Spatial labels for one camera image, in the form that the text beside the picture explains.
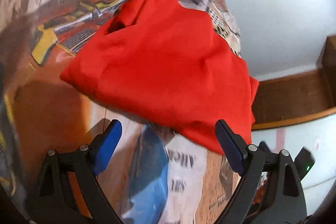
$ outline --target black device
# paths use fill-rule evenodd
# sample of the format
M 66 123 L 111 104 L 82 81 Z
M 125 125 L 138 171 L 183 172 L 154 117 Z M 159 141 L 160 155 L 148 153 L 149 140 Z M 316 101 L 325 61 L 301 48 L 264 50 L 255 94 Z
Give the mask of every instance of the black device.
M 300 177 L 287 150 L 275 154 L 265 147 L 247 145 L 224 120 L 216 123 L 215 133 L 233 171 L 241 175 L 236 191 L 215 224 L 295 224 L 306 217 Z M 38 224 L 122 224 L 96 180 L 98 173 L 106 168 L 120 134 L 121 124 L 113 120 L 90 145 L 81 145 L 70 153 L 50 150 L 28 201 L 31 218 Z M 269 172 L 265 196 L 258 210 L 247 217 L 263 171 Z M 93 219 L 79 212 L 67 172 L 75 173 Z M 6 223 L 28 224 L 2 187 L 0 202 L 0 213 Z
M 294 160 L 296 170 L 302 180 L 315 164 L 315 160 L 311 153 L 303 147 Z

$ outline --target red cloth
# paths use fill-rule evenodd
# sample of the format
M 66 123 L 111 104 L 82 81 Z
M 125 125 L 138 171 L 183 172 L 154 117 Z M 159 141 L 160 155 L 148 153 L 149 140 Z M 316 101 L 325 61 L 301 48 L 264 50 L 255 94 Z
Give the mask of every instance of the red cloth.
M 178 0 L 129 0 L 80 50 L 61 79 L 101 103 L 175 129 L 223 154 L 224 119 L 251 143 L 258 81 L 213 30 Z

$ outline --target blue gripper pad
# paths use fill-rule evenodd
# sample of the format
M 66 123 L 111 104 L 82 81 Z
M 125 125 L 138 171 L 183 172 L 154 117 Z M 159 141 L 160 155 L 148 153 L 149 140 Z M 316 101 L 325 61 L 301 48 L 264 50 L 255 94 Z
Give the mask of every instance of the blue gripper pad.
M 240 135 L 234 134 L 224 120 L 218 120 L 215 134 L 232 170 L 243 176 L 244 159 L 247 158 L 247 144 Z
M 93 173 L 97 176 L 105 171 L 114 150 L 121 138 L 122 126 L 118 120 L 113 120 L 104 131 L 104 140 L 94 157 Z

